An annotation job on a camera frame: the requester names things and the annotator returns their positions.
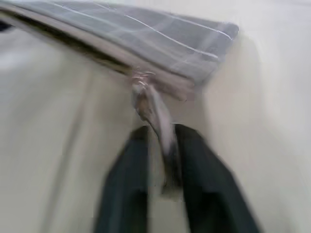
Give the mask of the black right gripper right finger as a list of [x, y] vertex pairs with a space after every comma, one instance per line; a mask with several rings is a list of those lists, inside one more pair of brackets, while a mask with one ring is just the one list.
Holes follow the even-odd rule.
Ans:
[[190, 233], [260, 233], [234, 176], [194, 129], [175, 125]]

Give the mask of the silver zipper pull tab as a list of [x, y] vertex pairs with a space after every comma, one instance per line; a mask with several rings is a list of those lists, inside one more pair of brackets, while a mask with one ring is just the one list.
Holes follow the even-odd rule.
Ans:
[[175, 126], [170, 111], [152, 83], [154, 76], [150, 71], [132, 71], [133, 106], [157, 136], [164, 170], [162, 193], [168, 195], [182, 189], [181, 162]]

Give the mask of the grey plaid zipper pouch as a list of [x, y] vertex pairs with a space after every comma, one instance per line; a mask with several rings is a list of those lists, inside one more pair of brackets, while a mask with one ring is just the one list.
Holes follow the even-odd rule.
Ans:
[[158, 91], [179, 100], [195, 97], [239, 33], [229, 22], [99, 1], [0, 0], [0, 20], [119, 77], [149, 73]]

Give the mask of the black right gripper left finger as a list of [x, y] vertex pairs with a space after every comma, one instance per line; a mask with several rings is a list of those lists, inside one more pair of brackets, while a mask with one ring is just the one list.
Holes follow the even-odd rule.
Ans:
[[129, 135], [104, 180], [93, 233], [148, 233], [148, 127]]

